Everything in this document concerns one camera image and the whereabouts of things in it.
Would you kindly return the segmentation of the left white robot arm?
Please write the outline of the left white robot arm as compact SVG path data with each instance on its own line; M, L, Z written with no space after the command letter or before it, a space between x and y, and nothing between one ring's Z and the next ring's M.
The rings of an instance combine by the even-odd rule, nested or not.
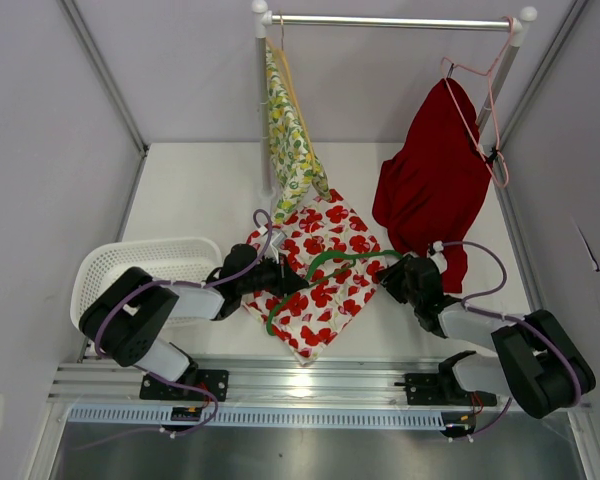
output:
M268 292L283 298L308 286L284 255L268 257L251 245L237 244L203 282L158 279L130 266L80 307L72 321L100 355L161 378L172 398L184 400L197 387L196 363L159 338L169 319L219 321L232 315L246 295Z

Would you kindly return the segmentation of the red poppy print cloth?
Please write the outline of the red poppy print cloth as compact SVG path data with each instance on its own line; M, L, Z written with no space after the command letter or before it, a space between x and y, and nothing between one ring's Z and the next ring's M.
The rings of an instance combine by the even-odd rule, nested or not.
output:
M321 253L339 250L347 254L380 251L381 246L357 212L340 193L316 197L298 208L274 228L282 235L276 246L293 271L305 278L310 264ZM325 263L308 283L331 274L347 263ZM301 365L316 361L339 333L373 297L376 273L387 266L384 257L358 260L356 265L327 282L294 293L273 320L274 337L290 348ZM265 326L269 312L282 298L264 291L246 295L242 307Z

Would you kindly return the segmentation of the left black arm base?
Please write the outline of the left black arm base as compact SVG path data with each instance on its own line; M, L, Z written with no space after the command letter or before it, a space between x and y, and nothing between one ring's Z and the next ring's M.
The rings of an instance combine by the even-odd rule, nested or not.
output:
M198 391L192 391L191 387L210 392L219 402L226 400L229 386L229 371L222 369L200 368L197 364L189 367L175 383L187 386L187 388L175 387L165 384L149 374L143 376L139 391L142 400L155 401L181 401L181 402L204 402L209 399Z

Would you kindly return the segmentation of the green clothes hanger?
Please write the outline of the green clothes hanger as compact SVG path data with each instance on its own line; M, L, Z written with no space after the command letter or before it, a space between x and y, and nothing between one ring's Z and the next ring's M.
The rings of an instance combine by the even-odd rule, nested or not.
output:
M392 257L394 259L401 259L403 254L399 253L396 250L380 250L380 251L370 251L366 253L355 253L355 254L347 254L345 252L341 252L339 250L328 250L321 254L319 254L314 261L310 264L307 274L305 275L305 279L307 281L312 280L315 272L323 266L325 263L329 263L335 260L347 260L347 263L338 270L335 270L329 275L326 275L323 278L315 280L313 283L310 283L308 289L318 285L320 283L327 282L333 277L352 269L358 260L366 260L370 258L377 257ZM277 304L268 314L265 330L269 336L274 336L273 330L273 320L275 316L289 303L289 301L293 298L294 293L286 295L279 304Z

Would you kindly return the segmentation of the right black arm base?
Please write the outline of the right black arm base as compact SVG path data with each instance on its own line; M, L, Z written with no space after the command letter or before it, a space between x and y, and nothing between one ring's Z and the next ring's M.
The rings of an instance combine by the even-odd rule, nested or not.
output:
M472 350L458 353L441 362L435 373L407 372L394 385L404 390L409 405L495 407L498 400L494 394L464 390L453 375L452 367L456 363L475 354Z

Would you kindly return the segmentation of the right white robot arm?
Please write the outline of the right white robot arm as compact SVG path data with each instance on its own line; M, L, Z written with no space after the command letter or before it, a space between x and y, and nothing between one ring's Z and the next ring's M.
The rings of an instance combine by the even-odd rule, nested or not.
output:
M394 300L411 306L424 331L472 346L439 363L424 404L466 405L475 395L492 406L506 396L541 419L578 405L596 386L592 368L548 310L515 316L446 294L431 258L407 255L377 278Z

